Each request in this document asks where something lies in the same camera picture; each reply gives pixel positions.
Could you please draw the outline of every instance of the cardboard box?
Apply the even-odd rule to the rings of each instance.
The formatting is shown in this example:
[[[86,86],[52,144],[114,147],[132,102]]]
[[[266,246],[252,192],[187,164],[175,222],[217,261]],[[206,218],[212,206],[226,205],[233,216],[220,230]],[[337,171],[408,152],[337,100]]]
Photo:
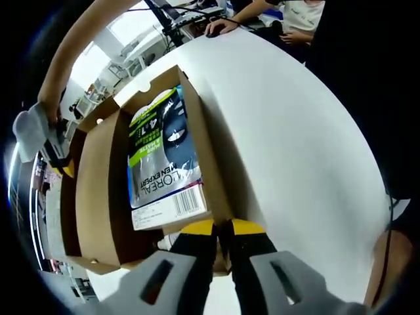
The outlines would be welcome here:
[[[121,108],[108,98],[75,131],[70,153],[76,178],[63,178],[60,213],[66,255],[84,268],[105,274],[120,266],[132,266],[149,257],[163,238],[162,229],[133,229],[127,183],[129,124],[141,107],[179,83],[204,182],[207,210],[215,222],[232,218],[205,128],[201,99],[178,67],[171,68],[150,83],[148,92],[138,92]],[[173,230],[170,226],[163,229]]]

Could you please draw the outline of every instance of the computer mouse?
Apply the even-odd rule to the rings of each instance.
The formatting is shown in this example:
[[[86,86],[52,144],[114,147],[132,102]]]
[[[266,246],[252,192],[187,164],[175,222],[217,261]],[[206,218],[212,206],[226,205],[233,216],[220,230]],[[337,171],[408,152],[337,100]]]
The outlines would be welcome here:
[[[215,29],[213,30],[213,33],[208,33],[206,35],[206,37],[213,38],[213,37],[219,36],[221,34],[221,31],[223,29],[224,29],[224,25],[223,24],[216,25]]]

